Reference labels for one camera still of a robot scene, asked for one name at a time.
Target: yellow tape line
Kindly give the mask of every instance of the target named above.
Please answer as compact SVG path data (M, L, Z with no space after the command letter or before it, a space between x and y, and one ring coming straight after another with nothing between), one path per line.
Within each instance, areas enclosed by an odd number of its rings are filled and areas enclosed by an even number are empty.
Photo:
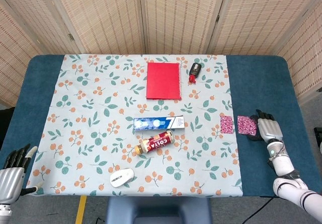
M82 195L80 197L75 224L82 224L82 222L83 222L86 198L87 198L87 196L85 196L85 195Z

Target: floor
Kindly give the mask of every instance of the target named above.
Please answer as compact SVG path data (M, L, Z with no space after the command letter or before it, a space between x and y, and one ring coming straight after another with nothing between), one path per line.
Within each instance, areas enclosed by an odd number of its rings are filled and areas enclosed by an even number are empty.
M316 160L322 176L322 155L316 144L313 128L322 126L322 94L301 107L302 114ZM260 197L232 197L211 199L213 223L242 223L269 199ZM74 223L79 196L24 196L12 209L11 224L19 223ZM107 197L87 197L83 223L96 223L105 219ZM273 199L263 210L247 223L319 223L295 204L279 198Z

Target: black cable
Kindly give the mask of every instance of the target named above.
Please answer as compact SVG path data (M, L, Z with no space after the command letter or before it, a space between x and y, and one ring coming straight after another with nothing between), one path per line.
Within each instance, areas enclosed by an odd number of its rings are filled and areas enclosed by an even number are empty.
M95 224L98 224L98 221L102 221L102 222L105 222L104 220L102 220L102 219L100 219L99 217L96 219L96 222L95 222Z
M255 211L252 215L250 215L250 217L248 217L246 220L243 221L242 224L245 224L246 221L248 221L250 218L252 218L254 215L256 215L258 212L260 212L268 203L270 203L272 200L274 199L274 197L270 198L261 208L259 208L257 211Z

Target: small bottle with red label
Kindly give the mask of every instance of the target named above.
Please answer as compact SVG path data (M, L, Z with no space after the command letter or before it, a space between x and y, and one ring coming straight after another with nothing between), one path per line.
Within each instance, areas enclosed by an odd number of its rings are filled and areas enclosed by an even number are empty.
M191 83L196 83L196 78L198 77L199 75L199 72L201 70L201 67L202 65L197 63L197 62L194 62L191 66L191 69L189 71L189 81Z
M144 139L140 145L134 147L136 154L148 153L175 141L171 131L160 133L149 139Z

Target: gray chair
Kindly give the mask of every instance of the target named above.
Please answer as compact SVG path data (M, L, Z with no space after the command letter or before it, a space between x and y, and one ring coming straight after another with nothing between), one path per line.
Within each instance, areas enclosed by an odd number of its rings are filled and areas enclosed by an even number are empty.
M212 224L208 198L109 197L107 224Z

